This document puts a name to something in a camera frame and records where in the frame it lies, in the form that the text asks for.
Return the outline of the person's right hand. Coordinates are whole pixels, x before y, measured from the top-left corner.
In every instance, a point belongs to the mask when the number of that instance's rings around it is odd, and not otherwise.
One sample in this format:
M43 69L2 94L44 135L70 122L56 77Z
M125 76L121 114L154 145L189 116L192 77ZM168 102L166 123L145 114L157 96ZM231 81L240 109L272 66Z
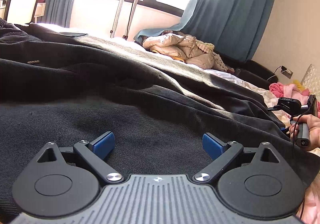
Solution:
M294 121L297 123L306 123L309 128L310 145L308 147L302 147L303 151L309 152L316 148L319 148L319 132L320 122L319 118L313 115L302 115L301 117L294 117Z

